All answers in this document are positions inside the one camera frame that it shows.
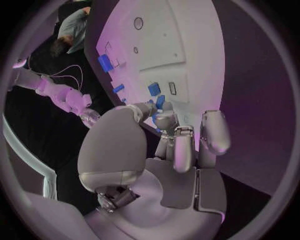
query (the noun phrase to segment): wire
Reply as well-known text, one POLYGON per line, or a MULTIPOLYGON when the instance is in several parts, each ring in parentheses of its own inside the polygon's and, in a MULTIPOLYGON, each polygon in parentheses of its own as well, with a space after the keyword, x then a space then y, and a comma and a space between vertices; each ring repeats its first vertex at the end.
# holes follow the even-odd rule
POLYGON ((71 76, 71 75, 63 75, 63 76, 51 76, 51 77, 52 77, 52 78, 64 78, 64 77, 70 77, 70 78, 73 78, 73 79, 76 81, 76 83, 77 83, 78 90, 79 90, 79 91, 81 90, 80 85, 79 85, 79 82, 78 82, 77 78, 74 77, 74 76, 71 76))
POLYGON ((31 58, 31 55, 30 55, 29 58, 28 58, 28 67, 29 67, 29 69, 30 69, 32 72, 34 72, 34 73, 36 73, 36 74, 39 74, 39 75, 44 75, 44 76, 46 76, 46 77, 53 77, 53 78, 55 78, 55 77, 56 77, 56 78, 71 77, 71 78, 75 79, 75 81, 77 82, 78 90, 81 91, 82 86, 83 86, 83 81, 84 81, 84 74, 83 74, 82 68, 81 68, 79 65, 73 64, 73 65, 67 66, 66 68, 64 68, 63 70, 61 70, 61 71, 59 71, 59 72, 57 72, 57 73, 54 73, 54 74, 50 74, 50 75, 49 75, 49 74, 45 74, 45 73, 42 73, 42 72, 36 72, 36 71, 32 70, 32 69, 30 68, 30 58, 31 58), (69 69, 69 68, 71 68, 71 67, 78 67, 78 68, 79 68, 80 73, 81 73, 81 81, 80 81, 80 85, 79 85, 79 82, 78 82, 77 78, 75 78, 74 76, 71 76, 71 75, 57 76, 58 74, 62 73, 63 71, 65 71, 65 70, 67 70, 67 69, 69 69))

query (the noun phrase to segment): person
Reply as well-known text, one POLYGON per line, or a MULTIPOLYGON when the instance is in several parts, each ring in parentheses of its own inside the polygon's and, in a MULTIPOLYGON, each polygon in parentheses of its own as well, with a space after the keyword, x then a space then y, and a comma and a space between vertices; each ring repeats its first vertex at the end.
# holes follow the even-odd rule
POLYGON ((84 48, 87 16, 90 14, 90 10, 89 6, 81 8, 63 20, 57 39, 50 47, 50 54, 53 58, 84 48))

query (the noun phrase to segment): gray shirt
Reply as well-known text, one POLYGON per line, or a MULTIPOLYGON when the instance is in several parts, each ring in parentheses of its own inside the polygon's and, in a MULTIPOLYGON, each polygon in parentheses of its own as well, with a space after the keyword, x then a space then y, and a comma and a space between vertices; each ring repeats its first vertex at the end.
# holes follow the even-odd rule
POLYGON ((62 36, 73 36, 73 45, 67 52, 71 54, 77 50, 84 48, 86 35, 87 15, 82 9, 79 9, 63 20, 59 32, 58 39, 62 36))

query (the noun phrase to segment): dark hair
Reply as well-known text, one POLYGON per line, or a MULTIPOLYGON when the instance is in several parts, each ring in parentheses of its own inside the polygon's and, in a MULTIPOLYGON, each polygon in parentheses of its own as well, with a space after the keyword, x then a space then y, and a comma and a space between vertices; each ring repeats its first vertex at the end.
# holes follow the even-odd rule
POLYGON ((58 57, 61 54, 65 54, 69 49, 71 45, 64 41, 64 39, 61 37, 59 39, 56 39, 54 43, 50 47, 50 54, 53 58, 58 57))

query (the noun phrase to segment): circular hole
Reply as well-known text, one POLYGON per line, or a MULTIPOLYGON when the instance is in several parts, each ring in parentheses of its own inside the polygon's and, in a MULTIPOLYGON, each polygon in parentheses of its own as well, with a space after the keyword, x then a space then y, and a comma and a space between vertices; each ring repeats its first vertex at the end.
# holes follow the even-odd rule
POLYGON ((133 48, 133 51, 134 51, 135 54, 139 53, 139 49, 136 46, 133 48))
POLYGON ((141 30, 144 25, 143 19, 141 17, 137 17, 134 19, 134 27, 136 30, 141 30))

